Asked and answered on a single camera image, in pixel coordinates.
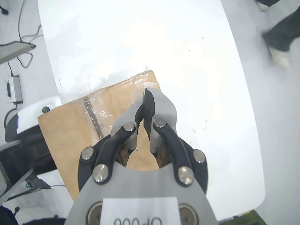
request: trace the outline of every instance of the black cloth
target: black cloth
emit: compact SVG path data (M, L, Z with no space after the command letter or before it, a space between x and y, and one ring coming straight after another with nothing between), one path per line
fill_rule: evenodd
M19 225L12 211L3 206L0 206L0 224Z
M279 0L256 0L260 3L272 6ZM270 31L263 33L263 38L268 46L281 51L289 51L291 42L300 37L300 7L275 25Z
M63 225L65 218L43 218L33 220L23 225ZM10 209L0 206L0 225L19 225Z

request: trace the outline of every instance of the black pants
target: black pants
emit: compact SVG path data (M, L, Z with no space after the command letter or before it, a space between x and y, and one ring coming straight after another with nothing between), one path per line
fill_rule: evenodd
M260 3L272 6L279 0L257 0ZM263 33L265 42L281 51L289 51L292 41L300 37L300 7L274 26L270 31Z

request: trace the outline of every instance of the silver screw head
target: silver screw head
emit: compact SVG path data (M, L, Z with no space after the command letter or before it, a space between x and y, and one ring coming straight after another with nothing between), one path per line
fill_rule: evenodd
M93 147L87 147L81 152L81 158L87 161L91 159L93 153L94 153Z
M155 124L156 127L162 128L166 125L166 121L164 121L163 119L158 118L158 119L155 119L154 124Z
M93 170L93 179L95 182L101 183L107 179L108 173L108 166L106 166L105 164L99 164L95 166Z
M194 181L194 173L189 167L181 166L178 168L178 178L185 185L191 185Z
M199 163L203 163L206 160L205 154L201 150L198 150L198 149L195 149L193 151L193 156L194 156L195 161L199 162Z
M127 122L123 125L123 128L127 131L133 131L134 130L134 124L132 122Z

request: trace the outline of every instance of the white device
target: white device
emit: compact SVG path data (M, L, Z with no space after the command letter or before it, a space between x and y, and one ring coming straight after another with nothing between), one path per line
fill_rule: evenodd
M10 103L23 103L19 76L11 76L6 80L8 101Z
M61 101L58 95L41 100L18 111L17 134L21 134L22 132L38 125L38 117L57 106L61 106Z

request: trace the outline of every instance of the white table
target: white table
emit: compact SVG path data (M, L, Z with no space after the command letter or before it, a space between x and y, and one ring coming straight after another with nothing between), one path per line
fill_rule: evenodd
M147 69L207 156L218 220L258 207L263 167L243 69L220 0L38 0L62 103Z

